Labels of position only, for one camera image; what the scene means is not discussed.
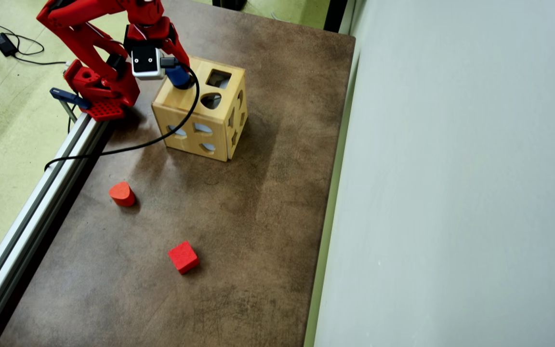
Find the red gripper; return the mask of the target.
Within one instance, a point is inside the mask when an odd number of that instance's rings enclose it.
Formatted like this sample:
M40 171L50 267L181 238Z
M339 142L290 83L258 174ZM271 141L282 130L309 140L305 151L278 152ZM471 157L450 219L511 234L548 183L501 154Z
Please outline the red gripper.
M172 55L185 66L190 66L188 54L183 49L174 24L168 17L161 17L152 26L132 23L126 26L123 47L132 49L142 45L150 45L160 49L165 46L165 53Z

